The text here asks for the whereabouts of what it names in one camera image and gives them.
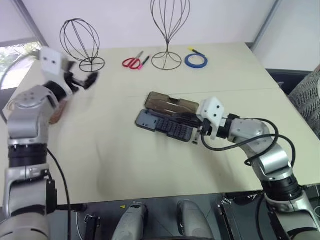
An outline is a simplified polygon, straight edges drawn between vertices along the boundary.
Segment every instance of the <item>marker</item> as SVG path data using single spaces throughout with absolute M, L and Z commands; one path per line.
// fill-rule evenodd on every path
M 193 49 L 192 47 L 188 47 L 188 49 L 189 49 L 190 51 L 196 53 L 196 54 L 200 54 L 200 55 L 203 55 L 203 56 L 204 56 L 204 54 L 202 54 L 201 52 L 198 52 L 197 50 Z
M 138 69 L 142 69 L 143 65 L 149 60 L 150 56 L 147 56 L 146 59 L 141 63 L 141 65 L 138 67 Z

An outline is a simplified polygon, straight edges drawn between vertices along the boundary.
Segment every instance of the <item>brown translucent lid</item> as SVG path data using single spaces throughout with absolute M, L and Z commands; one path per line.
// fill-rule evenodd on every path
M 149 93 L 144 106 L 147 109 L 172 116 L 176 113 L 195 114 L 199 104 L 184 99 L 171 98 L 168 95 L 152 91 Z

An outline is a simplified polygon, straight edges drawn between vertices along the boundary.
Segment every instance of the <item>window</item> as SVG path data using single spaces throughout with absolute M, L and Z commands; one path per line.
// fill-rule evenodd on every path
M 17 88 L 19 86 L 35 61 L 33 57 L 22 57 L 40 48 L 41 45 L 37 41 L 0 47 L 0 79 L 2 79 L 0 81 L 0 90 Z M 4 76 L 6 70 L 14 62 L 16 64 Z

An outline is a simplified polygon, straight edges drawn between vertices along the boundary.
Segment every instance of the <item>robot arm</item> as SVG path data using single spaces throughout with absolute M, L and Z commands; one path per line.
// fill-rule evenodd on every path
M 73 66 L 64 55 L 48 47 L 40 52 L 43 74 L 48 82 L 19 94 L 7 121 L 9 167 L 5 171 L 0 239 L 49 237 L 46 215 L 55 211 L 57 190 L 47 163 L 49 120 L 59 102 L 70 98 L 79 85 L 89 88 L 98 74 L 82 82 L 73 78 Z
M 240 119 L 229 115 L 223 118 L 223 105 L 215 97 L 202 101 L 197 117 L 203 122 L 201 134 L 211 139 L 227 138 L 238 144 L 257 136 L 269 134 L 269 128 L 260 120 Z M 251 158 L 266 150 L 273 142 L 264 137 L 240 148 Z M 304 190 L 299 186 L 293 173 L 290 159 L 279 144 L 251 162 L 256 176 L 265 191 L 269 216 L 275 234 L 279 239 L 320 239 L 320 226 L 316 214 Z

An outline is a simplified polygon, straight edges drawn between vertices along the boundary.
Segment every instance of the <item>scissors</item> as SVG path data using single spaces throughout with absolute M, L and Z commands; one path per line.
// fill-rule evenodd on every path
M 122 66 L 130 69 L 138 69 L 141 65 L 140 57 L 144 51 L 140 52 L 136 57 L 131 57 L 122 62 Z

